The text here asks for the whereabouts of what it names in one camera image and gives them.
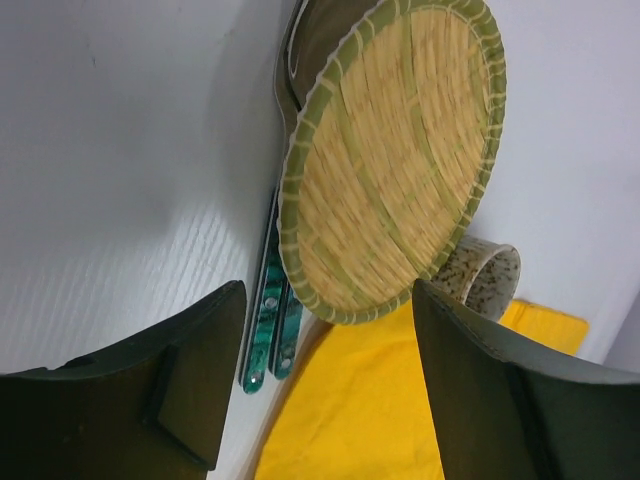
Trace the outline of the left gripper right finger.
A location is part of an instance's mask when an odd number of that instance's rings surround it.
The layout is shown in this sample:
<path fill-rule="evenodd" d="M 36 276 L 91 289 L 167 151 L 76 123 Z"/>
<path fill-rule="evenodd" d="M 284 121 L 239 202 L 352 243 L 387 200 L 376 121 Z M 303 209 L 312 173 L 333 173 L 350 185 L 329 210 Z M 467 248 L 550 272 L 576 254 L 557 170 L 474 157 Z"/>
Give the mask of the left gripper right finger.
<path fill-rule="evenodd" d="M 424 280 L 412 307 L 445 478 L 638 478 L 638 374 L 532 341 Z"/>

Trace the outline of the round woven bamboo plate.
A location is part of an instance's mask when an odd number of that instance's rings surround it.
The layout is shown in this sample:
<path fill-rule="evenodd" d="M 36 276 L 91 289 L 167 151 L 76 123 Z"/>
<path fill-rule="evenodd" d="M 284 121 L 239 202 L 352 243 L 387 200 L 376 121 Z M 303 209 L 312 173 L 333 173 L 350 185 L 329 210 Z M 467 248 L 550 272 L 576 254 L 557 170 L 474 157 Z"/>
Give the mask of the round woven bamboo plate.
<path fill-rule="evenodd" d="M 306 309 L 369 322 L 441 269 L 496 161 L 506 73 L 483 1 L 296 4 L 276 64 L 278 231 Z"/>

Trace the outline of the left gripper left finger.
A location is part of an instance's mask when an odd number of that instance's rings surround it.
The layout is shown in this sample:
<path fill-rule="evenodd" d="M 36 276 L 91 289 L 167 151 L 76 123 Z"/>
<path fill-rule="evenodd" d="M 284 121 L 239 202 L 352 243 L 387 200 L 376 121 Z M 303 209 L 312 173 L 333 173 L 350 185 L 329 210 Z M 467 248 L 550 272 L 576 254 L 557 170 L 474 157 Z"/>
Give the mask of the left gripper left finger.
<path fill-rule="evenodd" d="M 231 281 L 56 369 L 1 378 L 5 479 L 203 479 L 218 463 L 247 294 Z"/>

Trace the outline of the yellow cartoon print cloth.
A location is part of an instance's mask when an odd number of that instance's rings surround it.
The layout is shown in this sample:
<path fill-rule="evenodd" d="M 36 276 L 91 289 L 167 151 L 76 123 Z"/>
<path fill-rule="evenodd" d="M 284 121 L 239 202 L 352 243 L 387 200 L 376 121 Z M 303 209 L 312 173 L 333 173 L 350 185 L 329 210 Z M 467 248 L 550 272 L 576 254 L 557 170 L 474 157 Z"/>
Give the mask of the yellow cartoon print cloth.
<path fill-rule="evenodd" d="M 332 327 L 262 447 L 258 479 L 441 479 L 411 304 Z"/>

